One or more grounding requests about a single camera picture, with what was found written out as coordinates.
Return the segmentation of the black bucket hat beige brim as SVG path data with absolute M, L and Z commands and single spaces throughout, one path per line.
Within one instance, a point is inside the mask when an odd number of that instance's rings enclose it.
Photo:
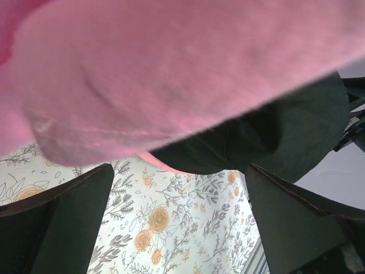
M 344 80 L 334 73 L 152 155 L 190 174 L 245 173 L 255 164 L 295 183 L 338 143 L 348 124 L 348 105 Z

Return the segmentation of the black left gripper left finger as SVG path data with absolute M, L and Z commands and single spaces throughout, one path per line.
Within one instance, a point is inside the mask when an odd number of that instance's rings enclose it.
M 86 273 L 113 177 L 102 164 L 1 206 L 1 273 Z

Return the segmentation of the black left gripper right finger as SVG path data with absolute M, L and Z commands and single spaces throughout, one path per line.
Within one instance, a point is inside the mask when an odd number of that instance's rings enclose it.
M 256 165 L 245 180 L 271 273 L 364 273 L 364 210 Z

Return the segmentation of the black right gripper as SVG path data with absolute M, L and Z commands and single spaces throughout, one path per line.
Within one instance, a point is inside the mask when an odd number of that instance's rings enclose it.
M 343 78 L 342 81 L 349 100 L 350 120 L 333 150 L 340 151 L 350 143 L 354 143 L 364 151 L 364 110 L 356 110 L 364 106 L 364 77 Z

